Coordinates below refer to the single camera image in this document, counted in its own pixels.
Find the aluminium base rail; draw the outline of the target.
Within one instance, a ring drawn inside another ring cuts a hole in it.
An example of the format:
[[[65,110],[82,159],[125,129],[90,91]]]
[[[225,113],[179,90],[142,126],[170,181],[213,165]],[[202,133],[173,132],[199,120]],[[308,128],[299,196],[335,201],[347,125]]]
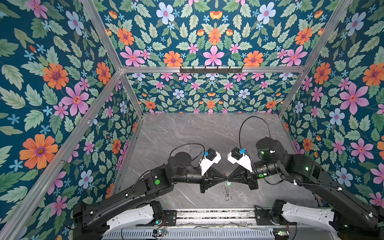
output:
[[[160,210],[146,205],[127,210],[107,221],[110,231],[129,227],[150,226],[153,214]],[[239,224],[259,226],[255,219],[254,208],[244,209],[178,209],[176,225],[220,225]],[[330,208],[308,208],[290,203],[283,206],[283,217],[288,223],[305,224],[316,228],[328,229],[335,213]]]

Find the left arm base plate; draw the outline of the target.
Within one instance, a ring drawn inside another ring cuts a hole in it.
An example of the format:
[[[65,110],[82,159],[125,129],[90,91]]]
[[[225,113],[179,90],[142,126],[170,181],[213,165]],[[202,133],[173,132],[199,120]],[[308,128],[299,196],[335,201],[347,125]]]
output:
[[[153,214],[153,220],[149,223],[150,226],[175,226],[177,222],[177,210],[163,210],[157,211]]]

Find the keyring with coloured keys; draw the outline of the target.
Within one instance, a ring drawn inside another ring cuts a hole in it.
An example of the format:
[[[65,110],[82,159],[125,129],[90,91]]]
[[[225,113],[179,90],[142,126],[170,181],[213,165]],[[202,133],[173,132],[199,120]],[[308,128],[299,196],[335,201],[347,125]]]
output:
[[[232,198],[232,196],[230,195],[230,190],[229,190],[229,187],[231,186],[231,183],[230,182],[228,182],[228,181],[225,181],[224,183],[223,183],[223,189],[224,189],[224,194],[225,194],[225,197],[224,197],[224,199],[225,199],[225,201],[229,201],[229,200],[232,200],[233,198]]]

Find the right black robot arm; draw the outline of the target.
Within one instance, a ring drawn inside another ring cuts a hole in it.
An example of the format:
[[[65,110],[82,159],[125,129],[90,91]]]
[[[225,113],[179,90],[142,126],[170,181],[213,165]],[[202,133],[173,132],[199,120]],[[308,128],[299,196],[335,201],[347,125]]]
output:
[[[342,184],[334,182],[322,167],[302,154],[289,154],[283,145],[270,137],[256,143],[258,162],[252,162],[245,149],[234,148],[228,161],[238,164],[228,176],[232,183],[258,189],[258,180],[278,175],[283,181],[304,187],[329,204],[328,208],[309,208],[276,200],[271,211],[275,223],[282,221],[306,224],[329,231],[340,240],[382,240],[384,211],[363,203]]]

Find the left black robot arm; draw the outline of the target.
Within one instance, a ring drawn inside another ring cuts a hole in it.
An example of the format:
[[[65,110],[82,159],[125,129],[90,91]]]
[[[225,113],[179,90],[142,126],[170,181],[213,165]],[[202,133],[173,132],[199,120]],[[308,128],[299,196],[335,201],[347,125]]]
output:
[[[221,155],[209,149],[198,167],[192,157],[179,152],[168,162],[144,172],[127,189],[95,204],[76,204],[73,217],[75,240],[101,240],[106,234],[133,226],[156,226],[165,223],[163,208],[156,199],[174,190],[176,183],[198,184],[201,193],[227,180],[213,168]]]

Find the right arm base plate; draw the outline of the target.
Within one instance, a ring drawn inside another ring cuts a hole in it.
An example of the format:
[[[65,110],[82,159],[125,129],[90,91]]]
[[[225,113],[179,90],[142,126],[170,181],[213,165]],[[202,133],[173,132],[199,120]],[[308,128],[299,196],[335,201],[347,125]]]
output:
[[[258,225],[286,225],[288,221],[283,217],[283,206],[287,204],[284,200],[275,200],[271,209],[265,209],[254,205],[255,219]]]

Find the black hook rail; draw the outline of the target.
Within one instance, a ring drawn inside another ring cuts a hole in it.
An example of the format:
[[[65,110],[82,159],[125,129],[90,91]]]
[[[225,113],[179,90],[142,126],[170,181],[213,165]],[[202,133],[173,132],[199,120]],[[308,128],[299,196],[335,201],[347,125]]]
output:
[[[242,67],[180,67],[182,74],[237,74],[242,73]]]

